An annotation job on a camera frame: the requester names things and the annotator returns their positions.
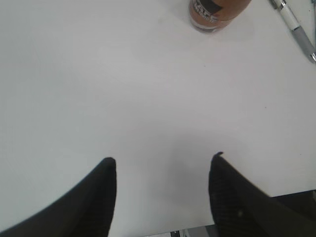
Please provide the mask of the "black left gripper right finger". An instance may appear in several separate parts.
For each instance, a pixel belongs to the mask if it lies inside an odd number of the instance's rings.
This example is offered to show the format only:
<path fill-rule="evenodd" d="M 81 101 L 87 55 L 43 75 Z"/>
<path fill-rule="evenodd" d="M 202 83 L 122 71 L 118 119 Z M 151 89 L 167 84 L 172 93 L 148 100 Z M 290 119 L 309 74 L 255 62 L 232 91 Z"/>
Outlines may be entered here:
<path fill-rule="evenodd" d="M 216 153 L 210 162 L 208 193 L 221 237 L 314 237 L 314 190 L 270 197 Z"/>

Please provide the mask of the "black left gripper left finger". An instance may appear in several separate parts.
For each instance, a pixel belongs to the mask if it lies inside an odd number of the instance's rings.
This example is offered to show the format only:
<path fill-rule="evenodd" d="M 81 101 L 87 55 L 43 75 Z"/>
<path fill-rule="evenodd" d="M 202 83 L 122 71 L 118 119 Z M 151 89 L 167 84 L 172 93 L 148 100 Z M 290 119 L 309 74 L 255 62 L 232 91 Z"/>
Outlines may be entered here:
<path fill-rule="evenodd" d="M 117 171 L 104 158 L 54 203 L 1 232 L 2 237 L 106 237 L 114 216 Z"/>

